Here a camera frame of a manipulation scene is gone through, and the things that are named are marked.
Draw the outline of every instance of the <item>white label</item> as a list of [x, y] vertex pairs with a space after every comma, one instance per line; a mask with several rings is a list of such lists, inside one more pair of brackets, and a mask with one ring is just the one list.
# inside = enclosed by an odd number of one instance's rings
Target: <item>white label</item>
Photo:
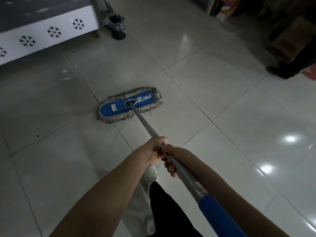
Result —
[[115, 104], [112, 104], [111, 107], [112, 107], [112, 111], [117, 111]]

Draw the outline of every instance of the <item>black snowflake design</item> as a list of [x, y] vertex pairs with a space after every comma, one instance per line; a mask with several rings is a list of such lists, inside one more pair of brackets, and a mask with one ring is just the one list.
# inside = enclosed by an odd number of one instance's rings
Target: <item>black snowflake design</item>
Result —
[[84, 27], [84, 23], [81, 19], [75, 19], [75, 21], [72, 23], [75, 29], [81, 30]]
[[0, 47], [0, 57], [5, 57], [8, 52]]
[[51, 26], [48, 30], [47, 30], [48, 34], [51, 36], [51, 37], [54, 37], [55, 38], [59, 38], [60, 35], [61, 35], [61, 31], [59, 30], [59, 28], [57, 27], [53, 27]]
[[36, 41], [33, 39], [33, 37], [30, 36], [21, 36], [19, 40], [23, 46], [34, 46]]

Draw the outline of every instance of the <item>blue handle grip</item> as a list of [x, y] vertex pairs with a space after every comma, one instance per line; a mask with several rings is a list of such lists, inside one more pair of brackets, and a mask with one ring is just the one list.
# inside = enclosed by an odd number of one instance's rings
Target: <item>blue handle grip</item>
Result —
[[242, 229], [211, 195], [200, 199], [198, 206], [218, 237], [247, 237]]

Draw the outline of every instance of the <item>white sneaker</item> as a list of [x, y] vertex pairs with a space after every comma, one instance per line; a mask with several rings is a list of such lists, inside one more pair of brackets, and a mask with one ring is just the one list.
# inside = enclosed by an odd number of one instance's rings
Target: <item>white sneaker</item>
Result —
[[143, 177], [147, 182], [147, 194], [149, 196], [150, 185], [153, 182], [158, 181], [158, 172], [156, 170], [156, 167], [154, 167], [153, 165], [149, 165], [144, 171]]
[[156, 232], [155, 222], [153, 219], [148, 220], [147, 222], [147, 233], [149, 236], [152, 236]]

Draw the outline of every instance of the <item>trash can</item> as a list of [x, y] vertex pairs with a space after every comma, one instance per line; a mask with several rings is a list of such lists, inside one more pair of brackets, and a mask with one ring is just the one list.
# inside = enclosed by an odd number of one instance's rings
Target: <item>trash can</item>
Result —
[[112, 37], [116, 40], [123, 40], [125, 33], [125, 18], [116, 13], [109, 13], [103, 20], [103, 24], [111, 28]]

